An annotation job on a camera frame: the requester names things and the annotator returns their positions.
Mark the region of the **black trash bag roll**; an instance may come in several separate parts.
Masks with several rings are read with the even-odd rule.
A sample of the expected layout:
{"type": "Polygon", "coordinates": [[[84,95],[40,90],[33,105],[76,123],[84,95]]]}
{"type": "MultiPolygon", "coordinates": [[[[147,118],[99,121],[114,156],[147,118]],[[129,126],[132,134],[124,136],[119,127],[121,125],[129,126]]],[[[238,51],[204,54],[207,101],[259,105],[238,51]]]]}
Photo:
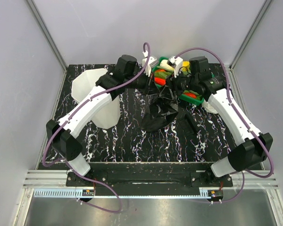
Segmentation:
{"type": "Polygon", "coordinates": [[[199,132],[199,128],[196,125],[194,118],[186,113],[183,117],[178,119],[185,136],[195,136],[199,132]]]}

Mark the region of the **white faceted trash bin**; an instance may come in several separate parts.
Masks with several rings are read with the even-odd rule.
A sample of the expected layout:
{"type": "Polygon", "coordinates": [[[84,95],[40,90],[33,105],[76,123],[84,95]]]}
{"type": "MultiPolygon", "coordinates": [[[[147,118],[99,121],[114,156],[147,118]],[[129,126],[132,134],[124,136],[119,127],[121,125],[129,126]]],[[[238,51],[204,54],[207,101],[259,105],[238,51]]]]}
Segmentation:
{"type": "MultiPolygon", "coordinates": [[[[72,82],[71,96],[79,104],[87,97],[98,93],[94,87],[98,79],[106,74],[107,69],[91,69],[86,70],[76,77],[72,82]]],[[[120,103],[119,97],[116,97],[111,103],[99,110],[91,121],[98,128],[109,129],[117,125],[120,118],[120,103]]]]}

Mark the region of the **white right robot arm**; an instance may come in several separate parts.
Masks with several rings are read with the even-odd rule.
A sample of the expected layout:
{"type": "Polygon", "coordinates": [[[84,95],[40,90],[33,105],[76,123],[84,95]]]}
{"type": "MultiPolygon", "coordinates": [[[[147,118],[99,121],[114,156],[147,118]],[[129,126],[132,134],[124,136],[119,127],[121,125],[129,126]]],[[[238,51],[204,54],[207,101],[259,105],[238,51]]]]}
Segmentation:
{"type": "Polygon", "coordinates": [[[190,74],[181,71],[183,59],[180,57],[172,57],[167,63],[174,68],[176,88],[200,94],[221,116],[235,140],[236,147],[225,158],[213,163],[211,171],[205,174],[208,185],[217,186],[222,176],[247,170],[270,157],[272,136],[263,134],[236,106],[227,82],[220,76],[212,76],[207,58],[190,59],[190,74]]]}

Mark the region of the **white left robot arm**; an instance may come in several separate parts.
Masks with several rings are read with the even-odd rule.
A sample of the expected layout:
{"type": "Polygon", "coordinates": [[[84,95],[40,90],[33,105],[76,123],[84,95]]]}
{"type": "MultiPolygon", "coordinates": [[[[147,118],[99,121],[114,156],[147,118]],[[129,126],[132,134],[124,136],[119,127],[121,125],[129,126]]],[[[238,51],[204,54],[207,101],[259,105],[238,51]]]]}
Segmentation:
{"type": "Polygon", "coordinates": [[[80,74],[72,85],[77,106],[58,121],[49,120],[46,124],[45,149],[53,148],[77,175],[76,180],[82,186],[91,184],[93,175],[77,137],[90,121],[102,129],[118,123],[120,93],[129,85],[136,88],[138,79],[150,77],[151,63],[156,59],[148,51],[143,54],[142,69],[137,74],[134,74],[137,60],[130,55],[122,55],[109,69],[90,69],[80,74]]]}

